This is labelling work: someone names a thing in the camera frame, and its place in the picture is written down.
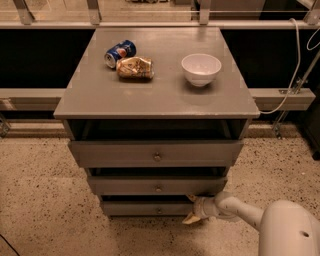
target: terrazzo floor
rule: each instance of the terrazzo floor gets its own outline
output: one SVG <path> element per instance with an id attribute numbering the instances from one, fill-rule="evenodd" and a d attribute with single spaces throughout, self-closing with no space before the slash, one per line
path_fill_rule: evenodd
<path id="1" fill-rule="evenodd" d="M 320 219 L 320 162 L 294 125 L 282 135 L 251 125 L 225 190 L 261 208 L 291 200 Z M 20 255 L 257 255 L 258 233 L 244 222 L 109 219 L 67 143 L 59 132 L 0 140 L 0 233 Z M 16 254 L 0 239 L 0 255 Z"/>

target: white cable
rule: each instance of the white cable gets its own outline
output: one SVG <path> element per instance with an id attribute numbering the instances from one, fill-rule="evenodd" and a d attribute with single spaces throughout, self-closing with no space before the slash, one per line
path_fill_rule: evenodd
<path id="1" fill-rule="evenodd" d="M 297 66 L 296 66 L 296 70 L 294 71 L 293 76 L 291 78 L 291 82 L 289 84 L 288 91 L 287 91 L 286 95 L 284 96 L 283 100 L 281 101 L 281 103 L 279 104 L 279 106 L 276 107 L 274 110 L 271 110 L 271 111 L 268 111 L 268 112 L 260 111 L 261 114 L 265 114 L 265 115 L 272 114 L 272 113 L 278 111 L 283 106 L 284 102 L 286 101 L 286 99 L 288 98 L 288 96 L 290 94 L 290 89 L 292 87 L 293 81 L 294 81 L 294 79 L 295 79 L 295 77 L 297 75 L 297 72 L 299 70 L 299 67 L 300 67 L 301 53 L 300 53 L 299 28 L 298 28 L 298 24 L 297 24 L 295 19 L 291 18 L 290 21 L 292 21 L 294 23 L 295 27 L 296 27 L 297 51 L 298 51 L 298 63 L 297 63 Z"/>
<path id="2" fill-rule="evenodd" d="M 308 43 L 307 43 L 307 49 L 308 49 L 308 51 L 312 51 L 312 50 L 316 49 L 316 48 L 320 45 L 320 42 L 319 42 L 319 43 L 317 43 L 315 46 L 313 46 L 312 48 L 309 48 L 309 44 L 310 44 L 312 38 L 317 34 L 317 32 L 318 32 L 319 30 L 320 30 L 320 28 L 318 28 L 318 29 L 312 34 L 312 36 L 310 37 L 310 39 L 309 39 L 309 41 L 308 41 Z"/>

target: dresser top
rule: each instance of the dresser top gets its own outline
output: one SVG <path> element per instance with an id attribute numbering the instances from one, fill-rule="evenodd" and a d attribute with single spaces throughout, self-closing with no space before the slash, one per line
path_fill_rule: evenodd
<path id="1" fill-rule="evenodd" d="M 128 39 L 136 56 L 154 62 L 152 80 L 119 78 L 106 66 L 108 49 Z M 217 57 L 222 69 L 203 88 L 183 76 L 189 54 Z M 54 113 L 57 119 L 250 119 L 259 116 L 240 71 L 214 27 L 98 28 Z"/>

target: white bowl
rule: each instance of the white bowl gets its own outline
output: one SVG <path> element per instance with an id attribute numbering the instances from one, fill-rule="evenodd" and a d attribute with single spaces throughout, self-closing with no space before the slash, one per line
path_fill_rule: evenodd
<path id="1" fill-rule="evenodd" d="M 190 54 L 181 61 L 185 78 L 194 86 L 211 83 L 221 70 L 221 62 L 208 54 Z"/>

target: blue soda can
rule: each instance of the blue soda can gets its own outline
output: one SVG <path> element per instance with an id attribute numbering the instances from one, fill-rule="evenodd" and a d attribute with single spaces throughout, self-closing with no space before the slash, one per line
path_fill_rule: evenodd
<path id="1" fill-rule="evenodd" d="M 104 55 L 104 60 L 108 67 L 115 68 L 117 61 L 124 57 L 136 55 L 136 46 L 129 40 L 124 40 L 109 49 Z"/>

